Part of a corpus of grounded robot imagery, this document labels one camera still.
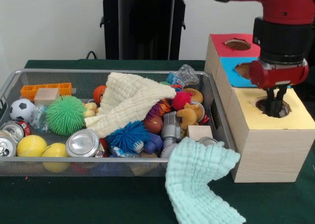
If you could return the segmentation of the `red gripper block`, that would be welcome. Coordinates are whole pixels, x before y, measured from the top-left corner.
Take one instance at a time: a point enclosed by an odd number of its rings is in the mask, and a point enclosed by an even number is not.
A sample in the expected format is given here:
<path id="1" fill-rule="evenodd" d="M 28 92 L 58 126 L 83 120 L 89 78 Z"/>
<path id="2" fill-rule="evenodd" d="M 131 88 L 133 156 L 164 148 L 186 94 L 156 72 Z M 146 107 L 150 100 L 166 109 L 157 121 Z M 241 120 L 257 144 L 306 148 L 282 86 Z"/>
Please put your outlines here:
<path id="1" fill-rule="evenodd" d="M 249 67 L 249 77 L 252 84 L 258 88 L 267 89 L 266 114 L 280 117 L 283 105 L 283 97 L 287 91 L 287 85 L 302 83 L 309 73 L 309 66 L 305 59 L 300 64 L 281 65 L 269 64 L 263 60 L 253 61 Z M 276 99 L 275 86 L 279 86 Z"/>

